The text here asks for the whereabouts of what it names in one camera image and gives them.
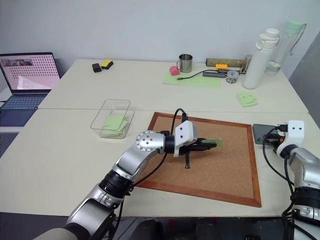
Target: gray floor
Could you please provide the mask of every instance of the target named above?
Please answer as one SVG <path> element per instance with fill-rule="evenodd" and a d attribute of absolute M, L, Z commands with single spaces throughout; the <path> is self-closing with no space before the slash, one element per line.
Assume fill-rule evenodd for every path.
<path fill-rule="evenodd" d="M 124 217 L 114 237 L 115 240 L 127 240 L 136 226 L 149 218 Z M 191 239 L 182 237 L 196 227 L 194 217 L 158 217 L 163 223 L 165 239 Z M 283 239 L 284 228 L 279 218 L 211 218 L 217 225 L 223 240 L 244 240 L 245 236 L 260 236 L 261 240 Z M 0 240 L 30 240 L 43 232 L 63 227 L 66 216 L 46 216 L 31 214 L 0 213 Z"/>

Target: green mat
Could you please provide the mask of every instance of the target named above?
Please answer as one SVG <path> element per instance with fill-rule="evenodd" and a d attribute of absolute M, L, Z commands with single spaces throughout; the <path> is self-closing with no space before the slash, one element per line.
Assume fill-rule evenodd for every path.
<path fill-rule="evenodd" d="M 192 76 L 192 74 L 180 74 L 171 76 L 168 72 L 164 75 L 164 80 L 162 84 L 170 84 L 170 85 L 183 85 L 183 86 L 191 86 L 196 88 L 220 88 L 220 77 L 210 77 L 210 76 L 194 76 L 189 79 L 177 80 L 177 78 L 187 78 Z"/>

